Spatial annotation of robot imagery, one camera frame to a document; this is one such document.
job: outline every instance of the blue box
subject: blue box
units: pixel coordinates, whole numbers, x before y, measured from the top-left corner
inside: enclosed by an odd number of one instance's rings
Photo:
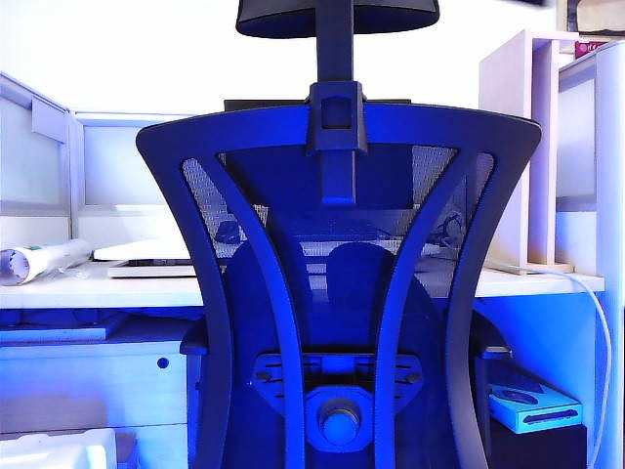
[[[489,370],[490,415],[514,433],[582,423],[582,404],[511,367]]]

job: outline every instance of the white wall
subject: white wall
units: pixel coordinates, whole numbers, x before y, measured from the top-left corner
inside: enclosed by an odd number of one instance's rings
[[[0,0],[0,68],[74,110],[206,113],[223,99],[303,98],[314,41],[234,29],[235,0]],[[439,0],[421,31],[358,36],[355,78],[370,98],[478,105],[478,63],[555,7]]]

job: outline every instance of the headrest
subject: headrest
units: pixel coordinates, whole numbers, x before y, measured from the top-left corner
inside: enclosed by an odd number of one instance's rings
[[[314,0],[240,0],[236,29],[272,39],[313,37]],[[354,32],[418,29],[438,21],[438,0],[354,0]]]

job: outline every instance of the desk surface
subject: desk surface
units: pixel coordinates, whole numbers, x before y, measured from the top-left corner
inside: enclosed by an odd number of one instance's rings
[[[68,274],[46,277],[21,286],[0,287],[0,308],[140,308],[200,306],[194,277],[108,278],[111,262],[88,263]],[[604,290],[601,277],[579,276],[595,291]],[[484,269],[478,297],[571,293],[581,289],[565,278],[517,276]]]

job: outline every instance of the white cable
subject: white cable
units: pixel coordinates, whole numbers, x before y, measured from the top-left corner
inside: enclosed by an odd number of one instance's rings
[[[610,336],[609,336],[609,328],[607,327],[607,319],[605,317],[605,311],[601,303],[599,302],[599,298],[597,298],[597,295],[595,294],[595,292],[584,281],[570,274],[565,274],[563,272],[557,272],[557,271],[550,271],[547,269],[535,269],[533,267],[530,268],[530,267],[512,266],[509,264],[504,264],[504,263],[493,261],[490,259],[486,259],[486,262],[489,264],[489,266],[493,266],[494,269],[496,269],[497,266],[499,266],[501,268],[513,269],[516,271],[528,271],[528,272],[535,272],[537,274],[551,274],[553,276],[568,278],[570,281],[577,283],[579,286],[581,286],[584,289],[584,291],[586,291],[586,293],[588,293],[590,297],[592,298],[593,303],[595,304],[595,309],[597,310],[597,315],[599,316],[599,321],[602,324],[602,331],[604,333],[604,341],[605,341],[605,377],[604,377],[604,389],[602,393],[602,407],[601,407],[601,413],[600,413],[600,418],[599,418],[599,426],[597,429],[597,437],[595,439],[595,447],[593,448],[593,454],[590,458],[590,462],[588,463],[588,469],[594,469],[595,463],[597,462],[597,457],[599,456],[599,449],[604,439],[605,414],[607,412],[607,394],[609,392],[609,381],[610,381],[610,375],[612,373],[612,340],[610,339]]]

